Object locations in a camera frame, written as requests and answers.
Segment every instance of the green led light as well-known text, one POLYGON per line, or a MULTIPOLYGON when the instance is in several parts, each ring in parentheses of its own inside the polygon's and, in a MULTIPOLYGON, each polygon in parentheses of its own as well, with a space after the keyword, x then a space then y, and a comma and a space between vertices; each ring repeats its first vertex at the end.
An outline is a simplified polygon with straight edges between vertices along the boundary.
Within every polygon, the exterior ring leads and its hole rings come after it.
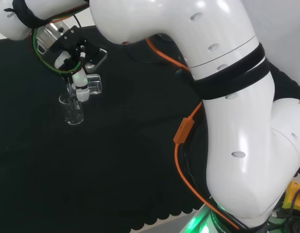
POLYGON ((203 226, 201 229, 200 229, 200 232, 199 233, 209 233, 209 228, 207 225, 203 226))
POLYGON ((189 222, 187 229, 188 229, 188 230, 193 230, 193 229, 196 227, 196 224, 195 224, 196 222, 197 222, 196 218, 193 218, 193 219, 189 222))
POLYGON ((192 220, 189 222, 189 224, 185 230, 185 233, 192 233, 193 230, 196 228, 196 226, 200 223, 200 221, 202 219, 203 219, 203 216, 192 218, 192 220))

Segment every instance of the orange cable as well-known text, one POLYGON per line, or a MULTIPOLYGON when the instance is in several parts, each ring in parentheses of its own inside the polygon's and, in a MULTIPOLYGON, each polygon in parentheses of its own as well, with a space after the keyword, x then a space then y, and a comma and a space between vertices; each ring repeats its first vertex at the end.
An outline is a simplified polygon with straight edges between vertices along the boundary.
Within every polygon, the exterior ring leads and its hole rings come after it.
POLYGON ((195 114, 197 113, 197 111, 202 107, 202 102, 199 103, 199 105, 194 109, 194 111, 191 113, 191 115, 189 116, 189 120, 192 120, 193 117, 195 116, 195 114))
POLYGON ((72 17, 72 16, 68 16, 68 17, 64 17, 64 18, 59 18, 59 19, 55 19, 55 20, 53 20, 51 23, 57 23, 57 22, 63 21, 63 20, 65 20, 65 19, 71 18, 71 17, 72 17))
POLYGON ((148 45, 151 47, 151 49, 152 49, 154 52, 156 52, 159 56, 161 56, 162 58, 165 58, 166 60, 168 60, 168 61, 174 63, 175 65, 177 65, 177 66, 179 66, 179 67, 182 67, 182 68, 184 68, 184 69, 186 69, 186 70, 189 70, 189 68, 188 68, 186 65, 182 64, 181 62, 176 61, 175 59, 173 59, 173 58, 167 56, 166 54, 162 53, 161 51, 159 51, 159 50, 155 47, 155 45, 152 43, 152 41, 151 41, 149 38, 147 38, 146 42, 147 42, 148 45))
MULTIPOLYGON (((192 112, 192 114, 189 116, 189 119, 193 119, 193 116, 196 114, 196 112, 201 108, 202 103, 200 103, 192 112)), ((183 181, 186 183, 186 185, 191 189, 191 191, 202 201, 204 202, 209 208, 211 208, 213 211, 215 211, 217 214, 219 214, 223 219, 225 219, 228 223, 230 223, 233 227, 235 227, 236 229, 240 229, 236 224, 234 224, 231 220, 229 220, 227 217, 225 217, 222 213, 220 213, 215 207, 213 207, 209 202, 207 202, 193 187, 192 185, 188 182, 188 180, 185 178, 185 176, 183 175, 180 165, 179 165, 179 161, 178 161, 178 148, 179 148, 179 143, 176 143, 175 146, 175 162, 176 162, 176 166, 178 169, 178 172, 180 174, 180 177, 183 179, 183 181)))

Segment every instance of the green cable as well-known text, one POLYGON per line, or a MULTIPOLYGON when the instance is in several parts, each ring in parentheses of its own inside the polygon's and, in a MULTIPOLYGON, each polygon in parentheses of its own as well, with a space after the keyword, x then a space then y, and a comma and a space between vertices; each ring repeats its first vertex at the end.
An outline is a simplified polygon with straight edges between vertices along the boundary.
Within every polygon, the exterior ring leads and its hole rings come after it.
POLYGON ((38 49, 37 49, 37 42, 36 42, 36 35, 37 35, 37 29, 33 29, 33 47, 34 47, 34 51, 36 52, 37 56, 39 57, 39 59, 49 68, 51 69, 52 71, 54 72, 57 72, 57 73, 60 73, 60 74, 70 74, 70 73, 73 73, 75 71, 77 71, 82 63, 79 62, 77 64, 77 66, 74 68, 74 69, 71 69, 71 70, 68 70, 68 71, 62 71, 62 70, 59 70, 59 69, 56 69, 54 67, 52 67, 51 65, 49 65, 46 61, 43 60, 41 54, 39 53, 38 49))

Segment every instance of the white wall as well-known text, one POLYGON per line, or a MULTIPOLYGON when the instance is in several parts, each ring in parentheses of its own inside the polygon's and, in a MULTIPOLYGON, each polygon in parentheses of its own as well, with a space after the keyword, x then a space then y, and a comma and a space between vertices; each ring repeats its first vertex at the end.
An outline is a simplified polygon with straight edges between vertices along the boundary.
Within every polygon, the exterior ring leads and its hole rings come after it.
MULTIPOLYGON (((300 85, 300 0, 242 1, 267 58, 300 85)), ((94 25, 89 9, 77 16, 82 26, 94 25)), ((74 18, 65 23, 76 25, 74 18)))

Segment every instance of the clear glass cup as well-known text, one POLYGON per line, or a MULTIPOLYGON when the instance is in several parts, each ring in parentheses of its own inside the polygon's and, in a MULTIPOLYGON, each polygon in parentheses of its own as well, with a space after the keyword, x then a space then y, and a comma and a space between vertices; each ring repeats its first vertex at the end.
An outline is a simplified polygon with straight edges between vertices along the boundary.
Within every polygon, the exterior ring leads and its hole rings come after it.
POLYGON ((84 120, 84 112, 82 103, 76 96, 70 96, 68 93, 62 94, 59 97, 60 105, 62 106, 65 122, 69 125, 78 125, 84 120))
POLYGON ((102 92, 101 78, 98 74, 88 74, 88 88, 91 95, 98 95, 102 92))

